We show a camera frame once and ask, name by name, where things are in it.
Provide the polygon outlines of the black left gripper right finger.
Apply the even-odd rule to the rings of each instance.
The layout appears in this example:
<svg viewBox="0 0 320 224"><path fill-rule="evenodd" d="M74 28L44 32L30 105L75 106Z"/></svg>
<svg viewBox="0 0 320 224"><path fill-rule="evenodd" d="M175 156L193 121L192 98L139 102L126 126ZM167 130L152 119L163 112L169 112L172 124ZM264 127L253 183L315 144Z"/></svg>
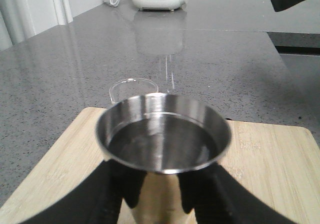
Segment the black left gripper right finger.
<svg viewBox="0 0 320 224"><path fill-rule="evenodd" d="M178 175L182 208L197 223L284 223L285 217L239 184L221 165Z"/></svg>

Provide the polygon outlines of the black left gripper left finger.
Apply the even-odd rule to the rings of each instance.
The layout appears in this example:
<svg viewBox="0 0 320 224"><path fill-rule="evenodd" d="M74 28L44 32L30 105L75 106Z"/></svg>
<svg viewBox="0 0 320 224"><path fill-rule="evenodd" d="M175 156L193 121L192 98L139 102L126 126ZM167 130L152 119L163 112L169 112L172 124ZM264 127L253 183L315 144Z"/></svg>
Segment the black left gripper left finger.
<svg viewBox="0 0 320 224"><path fill-rule="evenodd" d="M130 207L138 196L146 171L103 161L74 190L25 223L117 223L122 201Z"/></svg>

